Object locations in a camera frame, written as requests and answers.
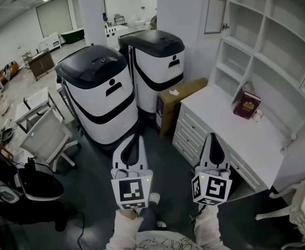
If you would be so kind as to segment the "white table with black frame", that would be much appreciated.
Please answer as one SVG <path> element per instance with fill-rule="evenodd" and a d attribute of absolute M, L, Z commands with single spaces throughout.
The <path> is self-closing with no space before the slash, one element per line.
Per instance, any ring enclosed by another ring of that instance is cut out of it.
<path fill-rule="evenodd" d="M 17 105 L 15 113 L 15 123 L 25 133 L 28 133 L 27 127 L 23 123 L 29 121 L 41 114 L 41 111 L 49 108 L 54 108 L 61 117 L 63 114 L 60 112 L 53 98 L 51 97 L 48 88 L 45 87 L 29 98 L 23 98 L 23 101 Z"/>

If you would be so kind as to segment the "white shelf cabinet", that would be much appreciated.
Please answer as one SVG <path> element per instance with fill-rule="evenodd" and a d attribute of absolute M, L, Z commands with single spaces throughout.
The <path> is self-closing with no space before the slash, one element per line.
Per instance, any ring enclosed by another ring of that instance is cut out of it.
<path fill-rule="evenodd" d="M 227 0 L 210 82 L 236 103 L 249 87 L 284 136 L 282 152 L 305 138 L 305 0 Z M 292 141 L 290 135 L 297 139 Z"/>

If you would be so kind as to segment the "brown cardboard box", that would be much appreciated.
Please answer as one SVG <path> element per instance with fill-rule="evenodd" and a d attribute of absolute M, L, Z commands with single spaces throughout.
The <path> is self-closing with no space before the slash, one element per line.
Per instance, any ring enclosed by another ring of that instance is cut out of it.
<path fill-rule="evenodd" d="M 200 89 L 206 87 L 208 79 L 200 78 L 187 83 L 176 85 L 158 93 L 155 115 L 155 127 L 159 137 L 172 138 L 176 129 L 177 119 L 180 113 L 181 101 Z M 176 89 L 178 96 L 169 94 L 168 90 Z"/>

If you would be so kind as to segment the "dark red book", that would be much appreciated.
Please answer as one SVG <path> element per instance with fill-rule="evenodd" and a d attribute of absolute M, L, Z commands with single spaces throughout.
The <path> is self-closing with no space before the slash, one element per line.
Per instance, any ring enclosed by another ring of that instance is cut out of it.
<path fill-rule="evenodd" d="M 261 99 L 247 91 L 240 90 L 236 98 L 236 105 L 233 114 L 244 119 L 250 119 L 256 112 Z"/>

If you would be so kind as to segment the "white sideboard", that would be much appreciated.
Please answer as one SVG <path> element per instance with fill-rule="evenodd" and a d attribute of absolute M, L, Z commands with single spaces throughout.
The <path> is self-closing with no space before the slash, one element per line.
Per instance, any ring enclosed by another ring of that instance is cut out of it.
<path fill-rule="evenodd" d="M 45 37 L 43 40 L 39 42 L 38 51 L 41 52 L 46 49 L 52 51 L 58 47 L 61 48 L 62 45 L 60 42 L 59 34 L 55 32 L 49 35 L 48 37 Z"/>

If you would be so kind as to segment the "brown sofa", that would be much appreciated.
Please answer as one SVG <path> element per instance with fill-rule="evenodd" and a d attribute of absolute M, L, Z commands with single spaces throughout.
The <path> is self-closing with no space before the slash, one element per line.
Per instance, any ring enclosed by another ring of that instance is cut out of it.
<path fill-rule="evenodd" d="M 2 84 L 8 82 L 19 70 L 19 66 L 15 61 L 8 63 L 0 71 L 0 81 Z"/>

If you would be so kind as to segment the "small metal rack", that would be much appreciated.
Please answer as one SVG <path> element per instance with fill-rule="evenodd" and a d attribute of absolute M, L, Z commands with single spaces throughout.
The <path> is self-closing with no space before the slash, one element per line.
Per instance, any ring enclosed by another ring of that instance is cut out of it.
<path fill-rule="evenodd" d="M 29 65 L 29 62 L 32 60 L 33 56 L 32 56 L 32 53 L 31 51 L 27 51 L 26 53 L 24 53 L 22 55 L 22 59 L 23 59 L 23 62 L 24 62 L 24 65 L 27 69 L 30 69 L 30 65 Z"/>

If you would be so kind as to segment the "white cabinet glass door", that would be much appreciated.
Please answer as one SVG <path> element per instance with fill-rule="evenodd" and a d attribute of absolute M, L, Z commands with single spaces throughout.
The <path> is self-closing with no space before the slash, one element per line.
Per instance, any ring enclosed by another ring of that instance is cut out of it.
<path fill-rule="evenodd" d="M 205 0 L 203 33 L 220 34 L 224 29 L 224 17 L 227 0 Z"/>

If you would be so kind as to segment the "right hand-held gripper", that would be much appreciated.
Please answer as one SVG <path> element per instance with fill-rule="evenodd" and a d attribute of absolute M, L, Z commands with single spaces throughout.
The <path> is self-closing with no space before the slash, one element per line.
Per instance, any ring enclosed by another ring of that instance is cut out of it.
<path fill-rule="evenodd" d="M 228 169 L 230 161 L 231 155 L 225 142 L 216 133 L 210 133 L 202 150 L 201 166 L 195 168 L 191 180 L 195 203 L 215 206 L 227 201 L 232 184 Z"/>

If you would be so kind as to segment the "person's printed white shirt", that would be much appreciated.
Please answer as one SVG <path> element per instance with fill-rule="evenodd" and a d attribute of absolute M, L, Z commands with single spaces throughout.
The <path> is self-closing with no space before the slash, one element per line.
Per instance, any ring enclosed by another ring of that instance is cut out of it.
<path fill-rule="evenodd" d="M 137 234 L 136 250 L 203 250 L 188 237 L 171 231 L 144 231 Z"/>

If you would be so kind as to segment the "white toilet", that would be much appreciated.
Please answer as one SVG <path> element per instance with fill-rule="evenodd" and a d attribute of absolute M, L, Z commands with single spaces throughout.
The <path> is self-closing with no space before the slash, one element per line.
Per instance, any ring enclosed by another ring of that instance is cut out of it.
<path fill-rule="evenodd" d="M 137 31 L 141 30 L 151 30 L 151 18 L 147 17 L 145 19 L 137 19 L 134 21 L 135 29 Z"/>

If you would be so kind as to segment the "person's right forearm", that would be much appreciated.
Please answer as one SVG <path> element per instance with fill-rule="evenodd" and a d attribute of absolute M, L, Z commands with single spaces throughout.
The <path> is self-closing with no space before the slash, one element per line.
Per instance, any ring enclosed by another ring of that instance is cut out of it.
<path fill-rule="evenodd" d="M 218 207 L 199 205 L 199 215 L 194 224 L 196 243 L 203 250 L 231 250 L 221 240 Z"/>

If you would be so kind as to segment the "person's dark trousers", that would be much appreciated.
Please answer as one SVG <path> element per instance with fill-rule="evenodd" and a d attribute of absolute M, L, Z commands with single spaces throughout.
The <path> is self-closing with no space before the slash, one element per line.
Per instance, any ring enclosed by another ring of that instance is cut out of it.
<path fill-rule="evenodd" d="M 159 221 L 162 221 L 157 204 L 149 204 L 149 207 L 142 209 L 139 216 L 143 218 L 143 221 L 140 224 L 138 232 L 167 231 L 167 227 L 159 227 L 157 224 Z"/>

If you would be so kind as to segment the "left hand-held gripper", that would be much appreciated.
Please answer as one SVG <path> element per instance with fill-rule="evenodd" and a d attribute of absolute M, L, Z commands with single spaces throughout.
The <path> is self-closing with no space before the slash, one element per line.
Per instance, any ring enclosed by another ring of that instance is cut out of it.
<path fill-rule="evenodd" d="M 111 180 L 117 205 L 122 210 L 147 208 L 153 178 L 148 169 L 143 137 L 133 134 L 113 152 Z"/>

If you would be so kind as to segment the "white tub with black holes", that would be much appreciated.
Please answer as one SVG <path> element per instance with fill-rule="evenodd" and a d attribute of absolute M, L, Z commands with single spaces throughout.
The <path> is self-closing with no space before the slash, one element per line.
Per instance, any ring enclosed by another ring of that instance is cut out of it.
<path fill-rule="evenodd" d="M 117 47 L 118 38 L 129 33 L 129 28 L 123 25 L 116 25 L 105 28 L 106 42 L 108 47 Z"/>

